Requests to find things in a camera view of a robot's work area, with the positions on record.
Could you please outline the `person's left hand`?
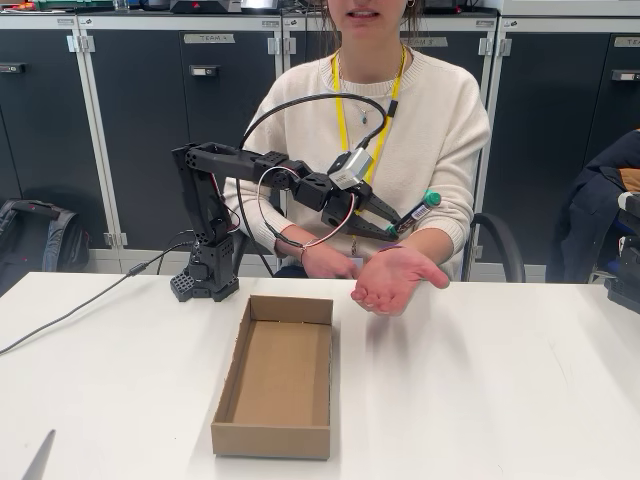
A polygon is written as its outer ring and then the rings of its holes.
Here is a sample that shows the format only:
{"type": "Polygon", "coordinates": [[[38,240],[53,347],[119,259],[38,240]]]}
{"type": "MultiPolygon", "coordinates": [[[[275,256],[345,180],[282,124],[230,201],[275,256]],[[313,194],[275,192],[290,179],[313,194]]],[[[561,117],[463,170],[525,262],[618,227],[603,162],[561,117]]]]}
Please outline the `person's left hand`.
{"type": "Polygon", "coordinates": [[[427,281],[438,289],[449,285],[449,277],[427,256],[405,246],[376,253],[362,268],[351,298],[365,310],[400,315],[416,287],[427,281]]]}

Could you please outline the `person's right hand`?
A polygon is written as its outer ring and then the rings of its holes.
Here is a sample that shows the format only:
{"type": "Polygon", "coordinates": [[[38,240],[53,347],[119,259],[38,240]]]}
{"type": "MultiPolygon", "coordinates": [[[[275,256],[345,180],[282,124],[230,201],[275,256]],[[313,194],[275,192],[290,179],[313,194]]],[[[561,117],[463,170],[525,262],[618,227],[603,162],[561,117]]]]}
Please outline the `person's right hand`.
{"type": "Polygon", "coordinates": [[[300,262],[309,278],[356,279],[359,275],[353,260],[325,244],[306,248],[300,262]]]}

